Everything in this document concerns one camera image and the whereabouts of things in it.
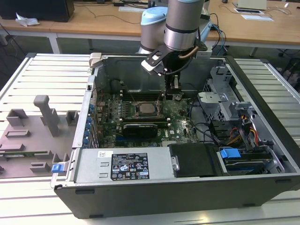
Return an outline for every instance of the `motherboard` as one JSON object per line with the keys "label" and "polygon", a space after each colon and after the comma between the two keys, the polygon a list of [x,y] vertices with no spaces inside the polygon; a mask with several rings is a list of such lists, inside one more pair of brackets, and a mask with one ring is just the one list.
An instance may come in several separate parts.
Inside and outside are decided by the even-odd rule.
{"label": "motherboard", "polygon": [[166,147],[196,143],[189,120],[192,100],[99,93],[93,115],[100,148]]}

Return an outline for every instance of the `table leg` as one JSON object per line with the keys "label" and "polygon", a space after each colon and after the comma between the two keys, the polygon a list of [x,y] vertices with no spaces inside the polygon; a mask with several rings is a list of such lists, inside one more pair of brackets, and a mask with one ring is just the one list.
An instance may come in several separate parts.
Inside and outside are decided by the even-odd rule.
{"label": "table leg", "polygon": [[53,53],[61,54],[60,46],[57,43],[57,35],[55,33],[53,33],[53,34],[50,34],[50,36],[48,38],[49,38]]}
{"label": "table leg", "polygon": [[254,57],[254,56],[255,56],[255,53],[257,52],[257,49],[258,49],[258,48],[252,48],[252,50],[251,50],[249,56],[250,56],[250,57]]}
{"label": "table leg", "polygon": [[90,50],[94,50],[92,39],[88,39]]}
{"label": "table leg", "polygon": [[0,35],[0,43],[1,43],[2,45],[8,45],[8,42],[6,41],[4,35]]}

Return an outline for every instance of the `robotic arm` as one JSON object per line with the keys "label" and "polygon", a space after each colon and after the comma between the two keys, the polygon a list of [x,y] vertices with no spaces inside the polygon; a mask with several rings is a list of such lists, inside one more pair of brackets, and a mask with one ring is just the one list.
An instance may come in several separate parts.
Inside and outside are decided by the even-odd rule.
{"label": "robotic arm", "polygon": [[208,8],[208,3],[208,0],[171,0],[168,8],[149,8],[142,15],[139,53],[149,54],[142,67],[151,74],[165,76],[169,95],[181,91],[180,72],[188,67],[197,51],[207,50],[201,42],[199,27],[209,24],[209,14],[202,14],[204,4]]}

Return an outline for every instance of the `floor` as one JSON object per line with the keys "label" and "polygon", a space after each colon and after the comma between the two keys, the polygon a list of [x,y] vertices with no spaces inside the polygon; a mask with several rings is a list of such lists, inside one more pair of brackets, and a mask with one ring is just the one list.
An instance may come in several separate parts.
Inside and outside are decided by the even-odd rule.
{"label": "floor", "polygon": [[[52,53],[50,43],[45,37],[14,37],[25,53]],[[59,44],[65,54],[90,54],[88,41],[86,39],[60,38]],[[139,49],[139,42],[114,41],[114,40],[93,40],[95,52],[103,53],[135,53]],[[235,58],[250,58],[249,47],[229,47],[228,54]],[[289,50],[288,54],[294,54],[296,50]],[[277,49],[259,48],[254,58],[267,59],[274,67],[284,68],[290,56],[278,56]],[[0,45],[0,89],[5,85],[10,76],[18,68],[24,54],[17,48],[12,39],[8,40],[7,46]],[[300,52],[293,55],[300,57]]]}

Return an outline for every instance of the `blue drive latch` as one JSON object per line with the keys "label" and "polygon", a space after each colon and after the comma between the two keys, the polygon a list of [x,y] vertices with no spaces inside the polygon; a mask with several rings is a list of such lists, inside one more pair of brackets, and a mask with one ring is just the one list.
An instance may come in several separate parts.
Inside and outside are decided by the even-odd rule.
{"label": "blue drive latch", "polygon": [[238,149],[224,148],[220,151],[222,158],[241,158]]}

